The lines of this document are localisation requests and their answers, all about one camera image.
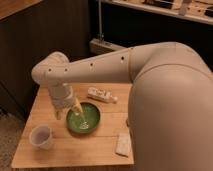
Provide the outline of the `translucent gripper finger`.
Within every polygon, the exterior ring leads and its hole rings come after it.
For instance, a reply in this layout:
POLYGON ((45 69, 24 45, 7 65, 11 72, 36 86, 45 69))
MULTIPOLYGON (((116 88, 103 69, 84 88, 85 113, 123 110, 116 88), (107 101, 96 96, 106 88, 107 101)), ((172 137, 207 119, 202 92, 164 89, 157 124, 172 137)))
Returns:
POLYGON ((60 120, 62 116, 62 110, 61 109, 55 109, 55 118, 57 120, 60 120))
POLYGON ((83 113, 83 109, 78 99, 75 100, 73 106, 71 107, 72 111, 76 116, 79 116, 83 113))

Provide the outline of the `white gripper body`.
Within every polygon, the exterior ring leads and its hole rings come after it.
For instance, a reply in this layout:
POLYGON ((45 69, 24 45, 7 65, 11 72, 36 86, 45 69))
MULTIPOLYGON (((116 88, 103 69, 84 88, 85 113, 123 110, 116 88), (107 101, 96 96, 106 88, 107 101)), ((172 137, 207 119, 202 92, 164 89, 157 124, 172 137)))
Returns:
POLYGON ((69 108, 74 104, 75 94, 72 87, 67 84, 59 84, 48 88, 53 106, 56 109, 69 108))

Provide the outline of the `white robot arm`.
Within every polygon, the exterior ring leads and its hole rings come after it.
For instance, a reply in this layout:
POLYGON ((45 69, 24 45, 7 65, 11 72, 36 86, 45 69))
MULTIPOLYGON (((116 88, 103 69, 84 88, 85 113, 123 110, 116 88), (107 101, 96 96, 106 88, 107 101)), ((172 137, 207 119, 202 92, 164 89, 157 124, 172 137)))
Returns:
POLYGON ((213 72, 179 42, 140 45, 70 62, 53 52, 32 69, 59 108, 70 83, 129 83, 134 171, 213 171, 213 72))

